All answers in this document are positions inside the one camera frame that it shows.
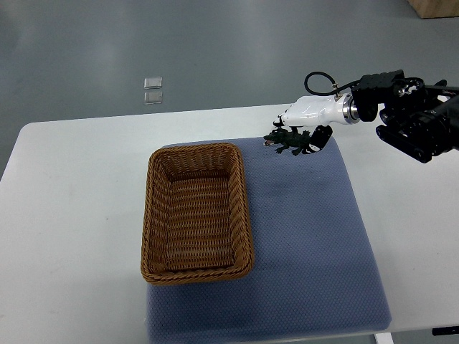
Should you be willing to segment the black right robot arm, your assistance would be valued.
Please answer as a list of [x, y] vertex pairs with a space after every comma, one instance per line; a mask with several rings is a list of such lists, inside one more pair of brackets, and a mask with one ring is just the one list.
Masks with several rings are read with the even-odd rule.
[[377, 116], [380, 140], [421, 163], [458, 149], [458, 88], [441, 80], [426, 85], [402, 70], [364, 75], [349, 88], [359, 119]]

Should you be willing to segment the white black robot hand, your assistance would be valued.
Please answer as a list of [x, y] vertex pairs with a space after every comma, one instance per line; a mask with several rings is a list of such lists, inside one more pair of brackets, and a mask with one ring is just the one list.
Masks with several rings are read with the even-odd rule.
[[277, 116], [273, 125], [288, 131], [310, 132], [310, 154], [325, 148], [333, 134], [331, 123], [343, 125], [360, 121], [351, 94], [340, 96], [303, 96]]

